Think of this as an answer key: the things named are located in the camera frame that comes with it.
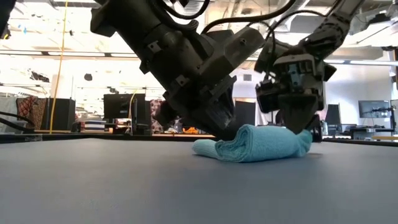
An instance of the bolt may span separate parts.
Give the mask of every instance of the bolt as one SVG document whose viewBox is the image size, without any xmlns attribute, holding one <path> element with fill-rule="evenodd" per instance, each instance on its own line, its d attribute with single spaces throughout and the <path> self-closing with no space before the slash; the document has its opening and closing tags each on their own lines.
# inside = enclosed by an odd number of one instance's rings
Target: bolt
<svg viewBox="0 0 398 224">
<path fill-rule="evenodd" d="M 241 43 L 241 45 L 246 45 L 246 39 L 241 39 L 239 42 Z"/>
</svg>

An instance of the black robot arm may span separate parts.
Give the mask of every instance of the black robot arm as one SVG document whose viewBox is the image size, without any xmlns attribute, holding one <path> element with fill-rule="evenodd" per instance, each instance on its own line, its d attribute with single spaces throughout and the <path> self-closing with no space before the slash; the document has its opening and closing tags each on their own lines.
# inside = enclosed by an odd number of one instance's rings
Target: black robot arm
<svg viewBox="0 0 398 224">
<path fill-rule="evenodd" d="M 294 133 L 312 122 L 315 112 L 324 107 L 323 82 L 336 71 L 323 60 L 343 44 L 363 2 L 337 0 L 322 24 L 296 46 L 266 42 L 255 66 L 257 72 L 267 72 L 256 87 L 263 113 L 282 110 L 286 127 Z M 268 72 L 275 73 L 274 82 L 268 79 Z"/>
<path fill-rule="evenodd" d="M 165 88 L 166 101 L 156 114 L 161 124 L 178 115 L 221 139 L 232 139 L 240 125 L 232 99 L 236 77 L 230 73 L 264 44 L 256 29 L 197 34 L 197 21 L 181 25 L 159 0 L 99 1 L 92 10 L 91 31 L 126 41 Z"/>
</svg>

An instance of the monitor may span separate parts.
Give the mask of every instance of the monitor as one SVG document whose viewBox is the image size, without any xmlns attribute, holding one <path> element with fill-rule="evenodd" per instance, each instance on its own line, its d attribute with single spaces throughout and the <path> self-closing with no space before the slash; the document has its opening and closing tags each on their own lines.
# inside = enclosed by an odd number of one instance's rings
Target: monitor
<svg viewBox="0 0 398 224">
<path fill-rule="evenodd" d="M 327 111 L 326 111 L 325 122 L 328 125 L 339 125 L 339 124 L 341 124 L 340 105 L 333 105 L 333 104 L 328 105 L 328 108 L 327 108 Z"/>
<path fill-rule="evenodd" d="M 256 104 L 250 102 L 235 102 L 235 117 L 242 124 L 255 125 L 256 123 Z"/>
<path fill-rule="evenodd" d="M 104 118 L 117 119 L 129 117 L 132 94 L 104 94 Z M 145 120 L 145 94 L 135 94 L 131 103 L 131 116 Z"/>
<path fill-rule="evenodd" d="M 360 118 L 389 118 L 390 101 L 388 100 L 359 100 L 359 117 Z"/>
</svg>

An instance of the folded towel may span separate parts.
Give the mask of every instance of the folded towel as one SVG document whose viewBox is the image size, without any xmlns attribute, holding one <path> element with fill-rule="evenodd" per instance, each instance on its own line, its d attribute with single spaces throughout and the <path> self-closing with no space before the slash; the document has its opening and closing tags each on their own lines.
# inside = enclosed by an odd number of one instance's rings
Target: folded towel
<svg viewBox="0 0 398 224">
<path fill-rule="evenodd" d="M 288 157 L 303 157 L 312 143 L 304 130 L 296 135 L 287 128 L 245 124 L 232 141 L 197 140 L 192 149 L 201 156 L 227 162 L 258 162 Z"/>
</svg>

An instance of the gray table surface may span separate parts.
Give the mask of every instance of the gray table surface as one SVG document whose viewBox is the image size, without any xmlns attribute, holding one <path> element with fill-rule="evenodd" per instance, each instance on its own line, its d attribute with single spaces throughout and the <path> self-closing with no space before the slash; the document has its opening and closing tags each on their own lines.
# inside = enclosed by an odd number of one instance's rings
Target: gray table surface
<svg viewBox="0 0 398 224">
<path fill-rule="evenodd" d="M 0 223 L 398 223 L 398 148 L 233 164 L 190 142 L 0 145 Z"/>
</svg>

